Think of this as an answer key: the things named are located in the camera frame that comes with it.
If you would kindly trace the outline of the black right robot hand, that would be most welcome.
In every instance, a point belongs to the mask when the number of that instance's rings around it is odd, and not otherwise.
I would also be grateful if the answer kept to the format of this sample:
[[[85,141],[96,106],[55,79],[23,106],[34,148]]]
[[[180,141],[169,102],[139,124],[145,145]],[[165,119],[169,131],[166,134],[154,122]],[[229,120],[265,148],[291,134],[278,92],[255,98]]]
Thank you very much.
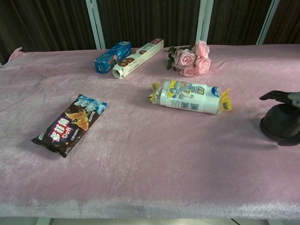
[[[279,104],[293,105],[300,108],[300,92],[284,92],[279,90],[272,90],[260,97],[260,100],[273,99],[279,102]],[[277,141],[279,146],[295,146],[300,144],[300,137],[294,138],[289,141]]]

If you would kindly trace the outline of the white bag rolls pack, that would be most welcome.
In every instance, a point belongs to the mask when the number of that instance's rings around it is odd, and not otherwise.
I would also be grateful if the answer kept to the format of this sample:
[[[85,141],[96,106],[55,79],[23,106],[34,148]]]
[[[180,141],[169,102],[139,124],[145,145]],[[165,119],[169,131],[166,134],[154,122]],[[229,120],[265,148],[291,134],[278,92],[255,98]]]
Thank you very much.
[[[200,83],[161,80],[152,84],[148,99],[154,105],[219,115],[233,109],[229,91]]]

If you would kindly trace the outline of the pink rose bouquet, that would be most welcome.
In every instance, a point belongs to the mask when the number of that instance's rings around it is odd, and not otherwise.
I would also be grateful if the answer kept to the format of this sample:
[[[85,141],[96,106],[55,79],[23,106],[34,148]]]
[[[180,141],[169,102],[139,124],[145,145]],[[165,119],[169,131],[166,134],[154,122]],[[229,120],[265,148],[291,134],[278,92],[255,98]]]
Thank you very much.
[[[210,69],[210,48],[205,41],[199,41],[194,46],[171,46],[166,52],[168,52],[167,70],[179,71],[181,76],[199,76]]]

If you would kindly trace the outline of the pink velvet tablecloth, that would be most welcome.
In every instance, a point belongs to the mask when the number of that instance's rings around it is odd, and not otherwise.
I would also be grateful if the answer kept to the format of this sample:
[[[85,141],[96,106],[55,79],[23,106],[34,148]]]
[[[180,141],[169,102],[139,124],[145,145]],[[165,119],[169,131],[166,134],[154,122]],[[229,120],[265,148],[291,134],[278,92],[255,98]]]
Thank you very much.
[[[210,46],[210,71],[183,77],[160,51],[123,79],[100,50],[17,52],[0,67],[0,217],[300,219],[300,145],[260,119],[271,90],[300,91],[300,45]],[[161,79],[230,88],[232,111],[153,105]],[[108,108],[67,157],[36,145],[79,94]]]

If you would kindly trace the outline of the white baking paper box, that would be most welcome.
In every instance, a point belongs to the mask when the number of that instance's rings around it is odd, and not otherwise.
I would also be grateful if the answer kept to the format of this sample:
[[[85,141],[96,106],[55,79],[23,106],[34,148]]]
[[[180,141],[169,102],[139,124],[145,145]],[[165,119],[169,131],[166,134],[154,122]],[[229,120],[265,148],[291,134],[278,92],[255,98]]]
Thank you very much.
[[[115,78],[122,79],[164,48],[164,40],[156,38],[118,62],[112,69]]]

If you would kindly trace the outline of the dark pleated curtain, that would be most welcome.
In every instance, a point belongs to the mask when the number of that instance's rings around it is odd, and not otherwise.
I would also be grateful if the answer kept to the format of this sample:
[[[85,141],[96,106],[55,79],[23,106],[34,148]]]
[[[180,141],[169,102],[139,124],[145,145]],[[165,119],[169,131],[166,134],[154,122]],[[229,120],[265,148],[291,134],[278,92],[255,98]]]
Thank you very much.
[[[166,46],[196,40],[200,6],[208,0],[97,0],[106,48],[153,38]],[[256,44],[272,0],[213,0],[207,42]],[[300,44],[300,0],[279,0],[265,44]],[[0,0],[0,63],[27,52],[89,50],[96,43],[86,0]]]

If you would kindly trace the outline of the blue cardboard box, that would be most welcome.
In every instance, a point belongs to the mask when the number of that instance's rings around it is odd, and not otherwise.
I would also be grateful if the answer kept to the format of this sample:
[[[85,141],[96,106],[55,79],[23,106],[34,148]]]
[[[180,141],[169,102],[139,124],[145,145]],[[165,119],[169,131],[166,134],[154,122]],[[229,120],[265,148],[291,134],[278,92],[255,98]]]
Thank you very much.
[[[106,74],[115,64],[122,61],[131,53],[131,43],[121,41],[94,60],[97,73]]]

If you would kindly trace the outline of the dark brown snack bag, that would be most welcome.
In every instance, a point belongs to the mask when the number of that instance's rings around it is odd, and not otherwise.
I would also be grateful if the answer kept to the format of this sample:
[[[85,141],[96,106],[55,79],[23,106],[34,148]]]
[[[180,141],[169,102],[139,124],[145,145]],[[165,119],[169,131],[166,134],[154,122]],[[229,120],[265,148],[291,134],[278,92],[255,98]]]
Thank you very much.
[[[66,158],[107,107],[106,102],[80,94],[46,131],[31,141]]]

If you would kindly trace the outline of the white metal frame post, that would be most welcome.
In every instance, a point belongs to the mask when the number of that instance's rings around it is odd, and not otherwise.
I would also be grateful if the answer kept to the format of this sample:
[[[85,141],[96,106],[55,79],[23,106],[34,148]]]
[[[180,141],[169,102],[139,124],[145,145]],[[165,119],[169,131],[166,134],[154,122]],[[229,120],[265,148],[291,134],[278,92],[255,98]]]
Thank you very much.
[[[263,45],[279,3],[280,3],[280,0],[271,0],[271,3],[269,6],[269,9],[268,9],[268,12],[266,14],[265,20],[263,22],[260,34],[256,41],[256,45]]]
[[[97,49],[106,49],[105,38],[103,34],[103,28],[100,18],[100,12],[98,8],[97,0],[85,0],[86,7],[88,10],[88,15],[90,19],[90,24],[92,28],[92,33]]]
[[[195,43],[207,42],[214,0],[200,0]]]

